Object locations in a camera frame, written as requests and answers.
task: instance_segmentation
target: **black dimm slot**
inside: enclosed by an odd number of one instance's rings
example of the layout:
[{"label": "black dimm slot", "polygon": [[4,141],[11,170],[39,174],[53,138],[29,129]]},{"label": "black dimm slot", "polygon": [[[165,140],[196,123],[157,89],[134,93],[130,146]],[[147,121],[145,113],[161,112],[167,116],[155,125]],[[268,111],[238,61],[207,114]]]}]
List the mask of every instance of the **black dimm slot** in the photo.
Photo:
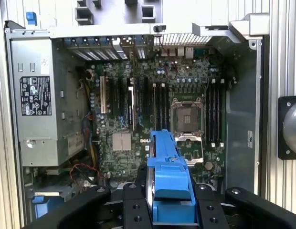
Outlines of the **black dimm slot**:
[{"label": "black dimm slot", "polygon": [[221,117],[220,117],[220,109],[221,109],[221,106],[220,106],[220,86],[221,84],[218,83],[217,84],[217,143],[220,143],[220,136],[221,136],[221,132],[220,132],[220,120],[221,120]]},{"label": "black dimm slot", "polygon": [[165,89],[165,83],[161,83],[161,128],[162,129],[166,129],[166,116],[165,116],[165,109],[166,109],[166,105],[165,105],[165,94],[166,94],[166,89]]},{"label": "black dimm slot", "polygon": [[161,104],[160,104],[160,99],[161,99],[161,90],[159,83],[157,84],[156,87],[156,115],[157,115],[157,130],[161,130],[161,116],[162,116],[162,111],[161,111]]},{"label": "black dimm slot", "polygon": [[212,96],[212,84],[209,85],[209,142],[212,142],[212,104],[213,104],[213,96]]},{"label": "black dimm slot", "polygon": [[212,84],[212,94],[213,94],[213,100],[212,100],[212,103],[213,103],[213,109],[212,109],[212,115],[213,115],[213,121],[212,121],[212,126],[213,126],[213,135],[212,135],[212,142],[215,143],[215,140],[216,140],[216,130],[217,130],[217,125],[216,125],[216,84],[213,83]]},{"label": "black dimm slot", "polygon": [[168,84],[165,84],[165,117],[166,117],[166,127],[165,129],[169,130],[170,129],[170,124],[169,124],[169,87]]},{"label": "black dimm slot", "polygon": [[205,141],[210,142],[210,89],[206,89],[205,93]]}]

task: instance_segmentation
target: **sticker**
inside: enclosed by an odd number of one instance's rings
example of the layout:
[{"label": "sticker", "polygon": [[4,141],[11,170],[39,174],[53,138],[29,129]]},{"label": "sticker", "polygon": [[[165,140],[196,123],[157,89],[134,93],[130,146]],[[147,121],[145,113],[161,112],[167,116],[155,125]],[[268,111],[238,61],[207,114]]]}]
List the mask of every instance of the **sticker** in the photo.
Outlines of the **sticker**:
[{"label": "sticker", "polygon": [[248,130],[248,147],[253,148],[253,131]]},{"label": "sticker", "polygon": [[73,155],[82,150],[85,146],[83,135],[73,135],[67,138],[68,155]]},{"label": "sticker", "polygon": [[51,82],[49,76],[20,79],[22,116],[52,115]]},{"label": "sticker", "polygon": [[41,75],[49,75],[48,57],[41,57]]}]

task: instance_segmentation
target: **green circuit board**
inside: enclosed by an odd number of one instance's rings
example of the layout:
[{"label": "green circuit board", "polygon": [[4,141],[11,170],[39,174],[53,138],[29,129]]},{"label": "green circuit board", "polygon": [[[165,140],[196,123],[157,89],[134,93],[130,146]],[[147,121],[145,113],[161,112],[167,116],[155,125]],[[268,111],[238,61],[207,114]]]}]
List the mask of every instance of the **green circuit board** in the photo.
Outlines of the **green circuit board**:
[{"label": "green circuit board", "polygon": [[96,63],[89,69],[102,174],[133,181],[149,156],[150,131],[168,129],[175,137],[201,140],[177,141],[187,160],[201,158],[190,167],[197,182],[224,175],[225,88],[218,55]]}]

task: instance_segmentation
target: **pcie slot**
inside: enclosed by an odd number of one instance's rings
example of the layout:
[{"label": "pcie slot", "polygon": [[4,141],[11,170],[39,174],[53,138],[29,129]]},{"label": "pcie slot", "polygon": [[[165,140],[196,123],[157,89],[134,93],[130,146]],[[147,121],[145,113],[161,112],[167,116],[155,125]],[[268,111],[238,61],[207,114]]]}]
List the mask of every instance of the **pcie slot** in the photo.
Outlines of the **pcie slot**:
[{"label": "pcie slot", "polygon": [[111,115],[115,115],[116,114],[116,111],[117,111],[117,108],[116,108],[116,103],[115,103],[115,95],[116,93],[113,93],[111,92],[111,90],[115,88],[114,87],[114,80],[113,79],[108,79],[108,98],[109,98],[109,101],[110,101],[110,107],[111,107]]},{"label": "pcie slot", "polygon": [[148,77],[144,78],[144,88],[142,90],[142,111],[143,116],[148,117],[149,116],[149,99],[150,99],[150,93],[149,93],[149,80]]},{"label": "pcie slot", "polygon": [[127,86],[128,86],[128,123],[129,128],[135,130],[135,110],[134,110],[134,87],[130,83],[130,79],[127,79]]},{"label": "pcie slot", "polygon": [[125,91],[124,91],[124,83],[121,78],[117,81],[118,85],[118,108],[119,108],[119,116],[124,117],[124,107],[125,107]]},{"label": "pcie slot", "polygon": [[106,113],[106,78],[99,77],[100,81],[100,110],[102,114]]}]

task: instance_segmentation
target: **metal grille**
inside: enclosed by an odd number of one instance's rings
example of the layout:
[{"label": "metal grille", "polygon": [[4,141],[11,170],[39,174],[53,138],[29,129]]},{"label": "metal grille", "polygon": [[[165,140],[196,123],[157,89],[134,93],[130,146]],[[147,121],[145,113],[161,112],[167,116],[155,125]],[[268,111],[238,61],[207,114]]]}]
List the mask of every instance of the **metal grille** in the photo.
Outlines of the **metal grille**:
[{"label": "metal grille", "polygon": [[206,45],[212,37],[200,37],[193,33],[170,33],[163,34],[161,37],[154,38],[154,45],[159,46],[160,40],[162,45]]}]

